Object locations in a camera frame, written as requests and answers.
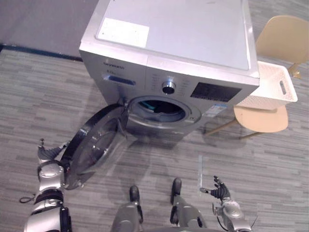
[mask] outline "digital display panel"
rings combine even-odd
[[[228,102],[236,94],[241,91],[241,88],[226,87],[213,84],[199,82],[195,87],[192,98],[200,98],[211,101]]]

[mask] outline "chair backrest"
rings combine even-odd
[[[258,55],[304,63],[309,60],[309,22],[289,15],[272,17],[255,46]]]

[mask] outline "washing machine top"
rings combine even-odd
[[[99,0],[80,50],[207,78],[205,67],[224,70],[258,86],[247,0]]]

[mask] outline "white label sticker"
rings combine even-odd
[[[149,27],[147,26],[105,18],[97,38],[121,44],[145,47],[148,33]]]
[[[205,116],[207,117],[215,117],[218,113],[225,110],[227,108],[226,104],[215,104],[208,111],[205,112]]]

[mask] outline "cable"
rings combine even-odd
[[[219,225],[222,227],[222,229],[224,229],[225,231],[228,231],[228,229],[224,228],[223,225],[221,224],[220,220],[219,220],[219,217],[217,216],[217,220],[218,220],[218,223]]]
[[[22,204],[31,202],[31,201],[34,200],[34,197],[35,197],[35,194],[33,194],[33,197],[21,197],[21,198],[19,199],[19,202],[22,203]]]
[[[252,228],[252,227],[253,227],[253,225],[255,224],[255,221],[257,220],[257,217],[258,217],[258,215],[256,216],[256,218],[255,218],[254,222],[252,223],[251,228]]]

